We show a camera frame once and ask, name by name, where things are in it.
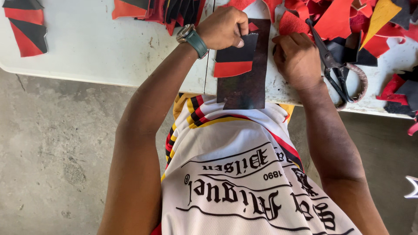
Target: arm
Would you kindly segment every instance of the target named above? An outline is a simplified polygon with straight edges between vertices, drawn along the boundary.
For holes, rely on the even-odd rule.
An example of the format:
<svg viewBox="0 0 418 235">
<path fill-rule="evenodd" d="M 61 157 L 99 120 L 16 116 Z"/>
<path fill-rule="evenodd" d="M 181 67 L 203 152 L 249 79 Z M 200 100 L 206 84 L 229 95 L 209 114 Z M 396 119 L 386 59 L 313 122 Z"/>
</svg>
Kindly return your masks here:
<svg viewBox="0 0 418 235">
<path fill-rule="evenodd" d="M 273 42 L 278 44 L 274 55 L 278 70 L 297 90 L 305 108 L 309 151 L 324 191 L 363 234 L 388 234 L 357 147 L 321 78 L 318 49 L 306 34 L 279 36 Z"/>
<path fill-rule="evenodd" d="M 235 8 L 216 10 L 196 29 L 209 49 L 242 47 L 248 18 Z M 198 58 L 188 43 L 157 67 L 130 99 L 116 130 L 106 205 L 97 232 L 150 234 L 161 216 L 160 167 L 155 135 L 184 78 Z"/>
</svg>

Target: wristwatch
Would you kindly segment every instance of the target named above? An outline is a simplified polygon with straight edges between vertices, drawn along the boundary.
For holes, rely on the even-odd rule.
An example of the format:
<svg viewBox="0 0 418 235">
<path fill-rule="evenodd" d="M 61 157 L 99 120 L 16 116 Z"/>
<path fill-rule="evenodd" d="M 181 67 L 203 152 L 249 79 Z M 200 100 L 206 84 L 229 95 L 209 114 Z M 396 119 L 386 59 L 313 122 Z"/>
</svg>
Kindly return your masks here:
<svg viewBox="0 0 418 235">
<path fill-rule="evenodd" d="M 199 59 L 205 57 L 205 55 L 209 52 L 206 44 L 194 29 L 194 24 L 188 24 L 182 27 L 177 34 L 176 40 L 179 43 L 188 42 L 193 48 L 196 49 L 197 54 L 199 55 Z"/>
</svg>

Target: white jersey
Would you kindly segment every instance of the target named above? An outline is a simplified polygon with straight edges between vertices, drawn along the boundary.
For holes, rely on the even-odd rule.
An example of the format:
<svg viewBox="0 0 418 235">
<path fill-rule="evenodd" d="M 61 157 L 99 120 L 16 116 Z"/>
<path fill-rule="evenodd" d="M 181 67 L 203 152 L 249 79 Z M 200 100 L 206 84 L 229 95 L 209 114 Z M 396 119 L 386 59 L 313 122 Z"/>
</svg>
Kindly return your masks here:
<svg viewBox="0 0 418 235">
<path fill-rule="evenodd" d="M 167 138 L 162 234 L 360 234 L 304 173 L 287 113 L 188 99 Z"/>
</svg>

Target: white table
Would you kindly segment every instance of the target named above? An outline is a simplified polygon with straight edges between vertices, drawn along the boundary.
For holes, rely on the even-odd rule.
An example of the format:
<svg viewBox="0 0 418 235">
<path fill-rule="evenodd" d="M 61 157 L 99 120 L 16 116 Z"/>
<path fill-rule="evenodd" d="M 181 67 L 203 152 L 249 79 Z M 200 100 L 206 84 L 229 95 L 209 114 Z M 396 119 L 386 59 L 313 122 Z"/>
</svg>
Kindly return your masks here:
<svg viewBox="0 0 418 235">
<path fill-rule="evenodd" d="M 48 53 L 21 58 L 9 20 L 0 9 L 0 67 L 40 77 L 140 86 L 178 45 L 165 26 L 125 17 L 112 20 L 113 0 L 40 0 Z M 212 13 L 206 0 L 201 20 Z M 208 58 L 190 70 L 182 92 L 203 93 Z"/>
<path fill-rule="evenodd" d="M 216 0 L 215 8 L 217 6 L 228 3 L 229 0 Z M 269 53 L 267 62 L 267 74 L 265 81 L 265 98 L 266 101 L 274 103 L 287 103 L 293 105 L 301 105 L 300 99 L 294 89 L 290 88 L 286 84 L 283 77 L 277 72 L 276 65 L 273 61 L 273 47 L 274 44 L 271 39 L 278 35 L 278 23 L 280 17 L 285 11 L 284 4 L 277 7 L 275 10 L 276 21 L 270 28 L 270 41 L 269 41 Z M 269 12 L 264 2 L 261 0 L 255 1 L 253 4 L 244 9 L 244 12 L 248 15 L 248 18 L 255 19 L 269 19 Z M 406 115 L 390 114 L 384 110 L 386 101 L 377 100 L 376 95 L 380 95 L 385 85 L 392 79 L 392 74 L 399 73 L 400 70 L 411 70 L 416 65 L 416 54 L 418 43 L 414 40 L 407 38 L 406 43 L 399 45 L 397 39 L 388 39 L 390 50 L 383 54 L 378 59 L 378 67 L 359 66 L 367 75 L 369 80 L 369 87 L 365 97 L 356 104 L 348 103 L 347 107 L 343 111 L 359 112 L 374 115 L 410 118 Z M 208 70 L 206 74 L 206 86 L 205 94 L 216 95 L 217 90 L 217 78 L 213 77 L 214 65 L 215 65 L 216 52 L 210 50 Z M 328 83 L 328 90 L 332 100 L 335 103 L 340 101 L 340 97 L 333 87 Z M 348 92 L 349 94 L 355 94 L 359 86 L 357 76 L 350 72 L 348 76 Z"/>
<path fill-rule="evenodd" d="M 201 20 L 211 14 L 214 4 L 217 7 L 228 1 L 216 0 L 214 3 L 214 0 L 206 0 Z M 113 0 L 42 0 L 42 5 L 45 7 L 49 52 L 28 58 L 20 57 L 9 20 L 0 10 L 2 69 L 32 76 L 138 87 L 177 45 L 174 36 L 170 37 L 165 26 L 158 23 L 131 18 L 112 20 Z M 270 38 L 278 34 L 278 20 L 285 10 L 283 5 L 275 10 L 276 23 L 270 28 Z M 244 11 L 249 18 L 270 18 L 261 0 Z M 388 43 L 391 49 L 378 59 L 378 68 L 360 66 L 369 79 L 369 89 L 362 101 L 349 103 L 344 111 L 409 118 L 384 111 L 386 102 L 376 100 L 375 95 L 381 93 L 393 73 L 410 70 L 416 65 L 418 43 L 409 38 L 402 45 L 391 38 Z M 273 46 L 270 41 L 269 51 Z M 180 88 L 181 92 L 216 94 L 217 79 L 213 77 L 215 55 L 216 52 L 210 50 L 207 57 L 193 65 Z M 268 56 L 266 100 L 301 105 L 296 92 L 277 72 L 272 54 Z M 328 86 L 332 99 L 338 103 L 338 94 Z M 358 80 L 353 73 L 349 74 L 347 86 L 351 94 L 358 88 Z"/>
</svg>

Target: hand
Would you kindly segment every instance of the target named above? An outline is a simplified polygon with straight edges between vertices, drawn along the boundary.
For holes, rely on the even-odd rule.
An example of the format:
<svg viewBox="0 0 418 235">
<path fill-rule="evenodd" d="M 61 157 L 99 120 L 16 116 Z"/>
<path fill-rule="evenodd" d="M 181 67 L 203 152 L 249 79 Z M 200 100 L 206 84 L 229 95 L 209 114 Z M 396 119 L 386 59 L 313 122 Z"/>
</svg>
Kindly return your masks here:
<svg viewBox="0 0 418 235">
<path fill-rule="evenodd" d="M 297 91 L 323 82 L 321 60 L 316 45 L 304 33 L 277 36 L 274 62 L 284 79 Z"/>
<path fill-rule="evenodd" d="M 234 7 L 219 7 L 197 26 L 196 31 L 209 49 L 240 48 L 244 46 L 241 36 L 248 34 L 248 17 Z"/>
</svg>

